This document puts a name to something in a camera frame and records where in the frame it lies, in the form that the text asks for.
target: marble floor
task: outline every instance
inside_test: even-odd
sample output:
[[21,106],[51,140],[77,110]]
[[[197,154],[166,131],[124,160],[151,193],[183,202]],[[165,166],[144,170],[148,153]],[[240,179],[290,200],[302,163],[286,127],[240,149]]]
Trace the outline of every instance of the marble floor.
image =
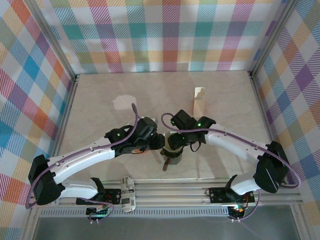
[[[235,133],[268,143],[258,104],[246,71],[152,72],[81,75],[65,130],[60,154],[94,142],[113,128],[134,123],[131,102],[139,115],[158,118],[180,109],[193,113],[195,87],[205,87],[205,116]],[[197,153],[184,149],[178,165],[163,171],[160,151],[125,154],[100,162],[72,176],[86,180],[229,178],[252,167],[222,148],[203,144]]]

